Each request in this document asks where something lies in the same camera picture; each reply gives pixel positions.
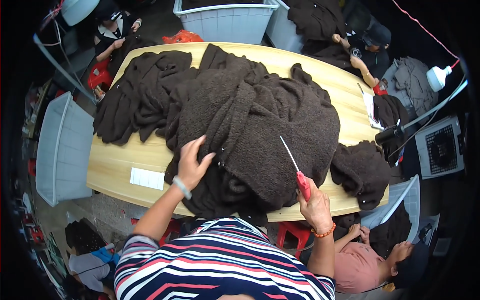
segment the white paper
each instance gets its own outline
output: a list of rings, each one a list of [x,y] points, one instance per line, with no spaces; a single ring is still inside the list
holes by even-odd
[[[147,188],[163,191],[165,173],[154,172],[139,168],[132,168],[130,184],[137,184]]]
[[[368,114],[368,120],[370,122],[370,126],[372,126],[373,128],[384,130],[382,125],[380,125],[380,122],[377,123],[373,118],[373,96],[367,93],[363,93],[363,102],[365,103],[365,106],[367,108],[367,114]]]

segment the bead bracelet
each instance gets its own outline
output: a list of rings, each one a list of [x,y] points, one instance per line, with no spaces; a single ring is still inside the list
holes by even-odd
[[[332,226],[332,229],[330,229],[329,231],[327,231],[326,233],[322,233],[322,234],[318,234],[315,232],[315,229],[310,229],[311,232],[313,232],[313,234],[315,235],[316,238],[324,238],[326,237],[327,235],[329,235],[330,233],[332,233],[334,230],[335,230],[335,227],[336,227],[336,224],[335,222],[333,223],[333,226]]]

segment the blue cloth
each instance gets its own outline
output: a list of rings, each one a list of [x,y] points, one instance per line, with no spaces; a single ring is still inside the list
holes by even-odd
[[[99,259],[101,259],[104,263],[113,262],[115,265],[119,263],[120,256],[115,253],[112,253],[105,249],[105,247],[98,249],[97,251],[91,252],[91,254],[95,255]]]

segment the red plastic bag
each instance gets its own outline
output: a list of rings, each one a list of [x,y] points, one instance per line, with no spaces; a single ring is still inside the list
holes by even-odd
[[[174,36],[164,36],[163,41],[165,44],[176,44],[176,43],[190,43],[190,42],[203,42],[200,36],[196,33],[182,29],[177,32]]]

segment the red string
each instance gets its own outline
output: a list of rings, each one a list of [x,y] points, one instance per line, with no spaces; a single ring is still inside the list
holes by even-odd
[[[450,53],[453,57],[455,57],[456,59],[458,59],[458,56],[457,56],[457,55],[453,54],[450,50],[448,50],[447,47],[445,47],[444,44],[442,44],[436,37],[434,37],[433,34],[431,34],[430,32],[428,32],[428,30],[425,29],[425,27],[423,27],[422,24],[420,24],[420,22],[419,22],[417,19],[412,18],[412,16],[410,16],[410,14],[409,14],[407,11],[403,10],[403,9],[395,2],[395,0],[392,0],[392,1],[393,1],[393,3],[395,3],[395,5],[398,7],[398,9],[400,9],[404,14],[406,14],[411,20],[417,22],[418,25],[420,25],[420,27],[421,27],[423,30],[425,30],[426,33],[428,33],[431,37],[433,37],[433,39],[434,39],[435,41],[437,41],[437,43],[439,43],[440,45],[442,45],[442,47],[443,47],[445,50],[447,50],[448,53]]]
[[[456,64],[458,64],[460,62],[460,60],[456,60],[456,62],[452,65],[452,69],[456,66]]]

